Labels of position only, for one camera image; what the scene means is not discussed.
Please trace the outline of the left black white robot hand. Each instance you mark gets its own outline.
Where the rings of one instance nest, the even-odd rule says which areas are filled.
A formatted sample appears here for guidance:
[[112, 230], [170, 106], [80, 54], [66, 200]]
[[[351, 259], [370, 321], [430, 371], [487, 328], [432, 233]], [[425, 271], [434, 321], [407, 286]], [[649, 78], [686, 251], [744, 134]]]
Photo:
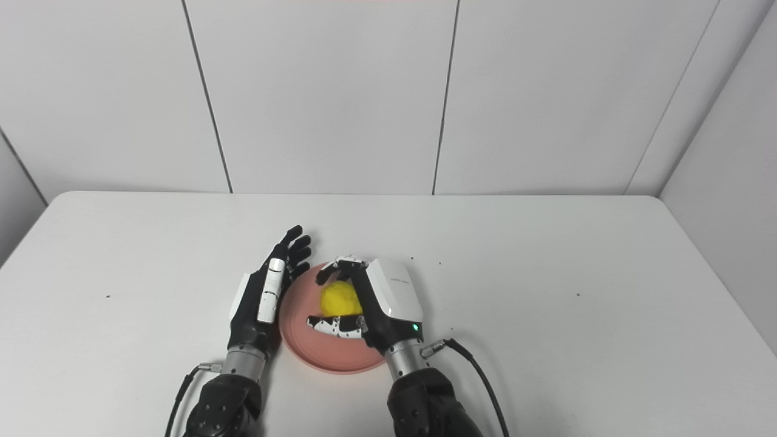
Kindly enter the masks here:
[[310, 268], [311, 236], [300, 225], [288, 230], [260, 268], [242, 285], [231, 316], [228, 348], [253, 347], [271, 356], [280, 345], [280, 305], [294, 280]]

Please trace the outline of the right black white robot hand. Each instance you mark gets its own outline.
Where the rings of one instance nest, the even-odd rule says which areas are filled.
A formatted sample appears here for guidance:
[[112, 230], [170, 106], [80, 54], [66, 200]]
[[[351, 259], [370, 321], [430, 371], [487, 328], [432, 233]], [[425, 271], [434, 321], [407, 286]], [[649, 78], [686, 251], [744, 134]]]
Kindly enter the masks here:
[[312, 329], [344, 339], [363, 339], [381, 355], [399, 350], [399, 343], [424, 343], [424, 312], [410, 272], [401, 262], [338, 257], [323, 266], [314, 280], [324, 285], [336, 276], [355, 288], [361, 314], [308, 316]]

